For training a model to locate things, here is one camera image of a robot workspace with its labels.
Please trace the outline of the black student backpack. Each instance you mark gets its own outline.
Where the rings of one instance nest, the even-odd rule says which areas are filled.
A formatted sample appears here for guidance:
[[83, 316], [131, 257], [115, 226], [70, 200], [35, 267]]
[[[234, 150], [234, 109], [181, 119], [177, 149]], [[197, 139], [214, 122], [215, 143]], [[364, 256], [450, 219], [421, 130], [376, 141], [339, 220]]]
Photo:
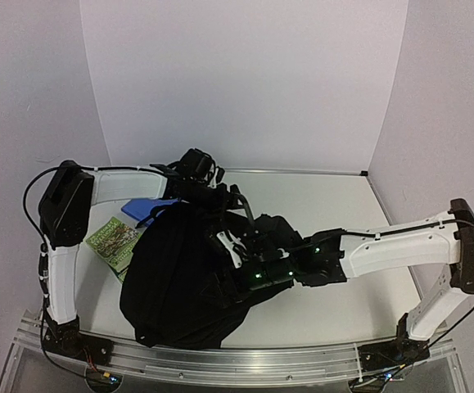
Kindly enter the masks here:
[[120, 310], [147, 347], [218, 349], [251, 307], [292, 288], [291, 281], [252, 292], [241, 302], [222, 296], [216, 274], [222, 257], [208, 243], [209, 221], [184, 202], [166, 206], [133, 248]]

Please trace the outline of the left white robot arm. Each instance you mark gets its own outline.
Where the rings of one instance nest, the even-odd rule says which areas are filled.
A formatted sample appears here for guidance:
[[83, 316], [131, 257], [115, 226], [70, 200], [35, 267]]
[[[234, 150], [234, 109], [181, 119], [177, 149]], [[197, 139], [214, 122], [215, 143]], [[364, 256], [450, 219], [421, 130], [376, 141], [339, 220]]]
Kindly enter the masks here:
[[224, 174], [210, 155], [194, 148], [170, 165], [87, 167], [65, 160], [44, 170], [41, 175], [52, 178], [38, 204], [39, 220], [31, 223], [42, 239], [43, 348], [73, 359], [96, 355], [102, 363], [111, 353], [111, 341], [81, 333], [75, 306], [76, 260], [93, 206], [149, 198], [179, 199], [217, 211], [237, 209], [240, 192], [223, 183]]

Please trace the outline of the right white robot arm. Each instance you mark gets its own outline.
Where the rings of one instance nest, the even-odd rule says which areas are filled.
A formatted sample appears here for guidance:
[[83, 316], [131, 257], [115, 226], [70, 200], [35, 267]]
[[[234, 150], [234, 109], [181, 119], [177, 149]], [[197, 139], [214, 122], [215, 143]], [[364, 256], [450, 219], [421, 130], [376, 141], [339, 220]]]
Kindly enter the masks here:
[[474, 296], [474, 214], [464, 199], [423, 221], [361, 231], [336, 228], [306, 238], [281, 216], [243, 220], [242, 228], [224, 224], [212, 235], [231, 260], [219, 276], [221, 291], [235, 300], [285, 282], [324, 287], [383, 270], [441, 265], [433, 288], [400, 318], [395, 338], [359, 348], [365, 371], [427, 359], [436, 329]]

